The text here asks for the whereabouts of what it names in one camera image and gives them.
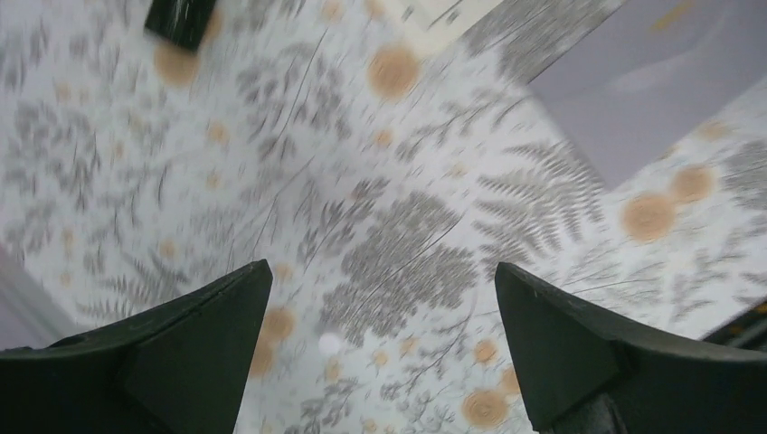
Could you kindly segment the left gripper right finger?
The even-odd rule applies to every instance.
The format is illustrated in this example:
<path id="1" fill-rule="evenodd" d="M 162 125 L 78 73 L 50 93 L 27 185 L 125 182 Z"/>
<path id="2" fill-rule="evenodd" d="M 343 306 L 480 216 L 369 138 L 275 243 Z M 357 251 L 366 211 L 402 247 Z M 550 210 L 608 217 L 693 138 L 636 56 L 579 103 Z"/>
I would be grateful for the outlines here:
<path id="1" fill-rule="evenodd" d="M 510 263 L 495 288 L 536 432 L 766 430 L 766 352 L 644 325 Z"/>

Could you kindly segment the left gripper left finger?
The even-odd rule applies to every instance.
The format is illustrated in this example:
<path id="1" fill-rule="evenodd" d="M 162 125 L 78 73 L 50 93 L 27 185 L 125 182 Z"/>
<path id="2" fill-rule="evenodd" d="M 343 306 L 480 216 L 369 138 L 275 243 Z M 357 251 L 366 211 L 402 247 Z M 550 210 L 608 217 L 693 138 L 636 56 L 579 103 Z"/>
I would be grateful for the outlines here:
<path id="1" fill-rule="evenodd" d="M 4 433 L 231 433 L 270 297 L 254 261 L 40 349 L 1 353 Z"/>

